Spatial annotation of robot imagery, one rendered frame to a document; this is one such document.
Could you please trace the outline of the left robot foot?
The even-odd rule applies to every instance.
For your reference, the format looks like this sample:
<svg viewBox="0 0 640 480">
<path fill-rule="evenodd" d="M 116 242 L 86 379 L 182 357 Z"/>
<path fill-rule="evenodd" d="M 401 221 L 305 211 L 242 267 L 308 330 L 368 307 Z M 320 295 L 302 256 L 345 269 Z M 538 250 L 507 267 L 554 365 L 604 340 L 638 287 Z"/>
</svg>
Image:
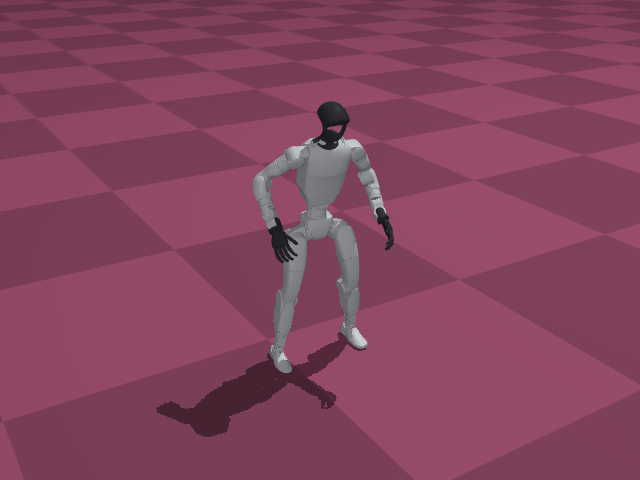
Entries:
<svg viewBox="0 0 640 480">
<path fill-rule="evenodd" d="M 351 327 L 350 330 L 346 329 L 345 322 L 341 324 L 340 332 L 345 335 L 348 341 L 357 348 L 365 348 L 368 346 L 366 339 L 360 334 L 358 329 Z"/>
</svg>

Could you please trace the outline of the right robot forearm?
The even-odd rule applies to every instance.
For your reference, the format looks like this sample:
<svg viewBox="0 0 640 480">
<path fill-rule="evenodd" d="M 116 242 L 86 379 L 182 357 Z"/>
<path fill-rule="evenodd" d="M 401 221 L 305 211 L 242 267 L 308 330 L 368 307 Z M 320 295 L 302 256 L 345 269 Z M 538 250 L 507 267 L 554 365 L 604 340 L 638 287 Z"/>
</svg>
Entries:
<svg viewBox="0 0 640 480">
<path fill-rule="evenodd" d="M 274 209 L 271 192 L 266 191 L 264 177 L 256 176 L 254 178 L 253 193 L 256 202 L 259 203 L 260 210 L 262 211 L 261 216 L 265 220 L 267 228 L 270 230 L 272 227 L 277 225 L 275 217 L 278 218 L 278 216 L 277 211 Z"/>
</svg>

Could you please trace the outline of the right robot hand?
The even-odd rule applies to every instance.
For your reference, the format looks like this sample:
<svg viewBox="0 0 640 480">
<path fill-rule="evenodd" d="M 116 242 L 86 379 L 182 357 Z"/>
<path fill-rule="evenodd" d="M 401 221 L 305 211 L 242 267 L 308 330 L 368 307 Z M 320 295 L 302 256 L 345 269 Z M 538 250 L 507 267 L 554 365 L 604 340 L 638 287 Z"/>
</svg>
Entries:
<svg viewBox="0 0 640 480">
<path fill-rule="evenodd" d="M 280 222 L 279 218 L 275 217 L 275 222 L 276 222 L 276 224 L 277 224 L 277 225 L 276 225 L 276 226 L 274 226 L 274 227 L 272 227 L 270 230 L 268 229 L 269 234 L 270 234 L 270 235 L 272 235 L 272 240 L 271 240 L 271 242 L 272 242 L 272 247 L 274 248 L 275 256 L 276 256 L 276 258 L 277 258 L 281 263 L 284 263 L 284 261 L 289 262 L 289 260 L 288 260 L 288 259 L 286 259 L 286 257 L 284 256 L 284 254 L 285 254 L 285 255 L 286 255 L 290 260 L 294 260 L 294 259 L 289 255 L 289 253 L 287 252 L 286 247 L 287 247 L 288 251 L 289 251 L 291 254 L 293 254 L 294 256 L 298 256 L 298 255 L 297 255 L 297 254 L 296 254 L 296 253 L 291 249 L 291 247 L 289 246 L 289 244 L 288 244 L 288 240 L 290 240 L 290 241 L 291 241 L 292 243 L 294 243 L 295 245 L 298 245 L 298 243 L 297 243 L 293 238 L 291 238 L 290 236 L 288 236 L 284 231 L 282 231 L 282 230 L 283 230 L 283 227 L 282 227 L 282 224 L 281 224 L 281 222 Z M 287 240 L 287 239 L 288 239 L 288 240 Z M 286 247 L 285 247 L 285 246 L 286 246 Z M 277 250 L 277 248 L 278 248 L 278 250 Z M 282 248 L 282 249 L 281 249 L 281 248 Z M 282 251 L 282 250 L 283 250 L 283 251 Z M 279 253 L 278 253 L 278 251 L 279 251 Z M 283 254 L 283 252 L 284 252 L 284 254 Z M 280 258 L 279 254 L 280 254 L 281 258 L 282 258 L 284 261 Z"/>
</svg>

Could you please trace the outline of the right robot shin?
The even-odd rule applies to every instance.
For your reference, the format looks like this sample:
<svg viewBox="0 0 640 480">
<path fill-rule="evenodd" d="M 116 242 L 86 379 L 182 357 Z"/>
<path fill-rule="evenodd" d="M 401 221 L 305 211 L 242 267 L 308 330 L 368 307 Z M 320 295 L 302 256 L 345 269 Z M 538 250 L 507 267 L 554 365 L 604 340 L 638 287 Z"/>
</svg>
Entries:
<svg viewBox="0 0 640 480">
<path fill-rule="evenodd" d="M 274 307 L 274 348 L 275 355 L 279 352 L 283 353 L 283 348 L 286 341 L 286 336 L 289 333 L 294 316 L 294 304 L 287 303 L 286 306 L 282 303 L 282 290 L 278 290 L 276 293 L 276 304 Z M 285 308 L 284 308 L 285 307 Z"/>
</svg>

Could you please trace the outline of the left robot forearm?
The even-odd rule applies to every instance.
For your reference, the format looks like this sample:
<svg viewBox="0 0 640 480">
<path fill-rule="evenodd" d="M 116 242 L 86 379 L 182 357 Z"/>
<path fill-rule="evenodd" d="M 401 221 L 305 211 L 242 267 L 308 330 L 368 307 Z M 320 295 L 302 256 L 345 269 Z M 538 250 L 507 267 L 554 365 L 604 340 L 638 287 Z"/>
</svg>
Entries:
<svg viewBox="0 0 640 480">
<path fill-rule="evenodd" d="M 373 210 L 373 217 L 377 221 L 378 216 L 376 214 L 376 209 L 381 207 L 384 209 L 385 213 L 386 213 L 386 209 L 384 208 L 384 203 L 380 193 L 380 186 L 378 183 L 376 173 L 372 168 L 371 168 L 371 172 L 373 175 L 374 183 L 368 184 L 368 186 L 365 187 L 365 191 L 368 195 L 370 207 Z"/>
</svg>

